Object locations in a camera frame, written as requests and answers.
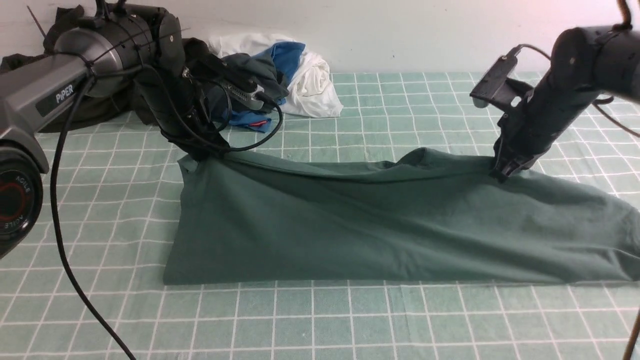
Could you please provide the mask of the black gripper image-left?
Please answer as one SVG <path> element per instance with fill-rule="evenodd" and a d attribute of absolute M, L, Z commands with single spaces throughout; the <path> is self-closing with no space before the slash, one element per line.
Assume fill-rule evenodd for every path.
<path fill-rule="evenodd" d="M 160 132 L 196 161 L 231 152 L 222 135 L 207 134 L 201 87 L 182 75 L 145 64 L 134 82 L 155 117 Z"/>

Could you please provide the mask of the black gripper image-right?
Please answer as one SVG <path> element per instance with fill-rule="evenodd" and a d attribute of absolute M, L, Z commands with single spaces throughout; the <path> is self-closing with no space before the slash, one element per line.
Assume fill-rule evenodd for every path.
<path fill-rule="evenodd" d="M 516 111 L 498 121 L 500 136 L 493 146 L 490 176 L 506 182 L 530 169 L 600 95 L 592 85 L 565 83 L 548 70 Z"/>

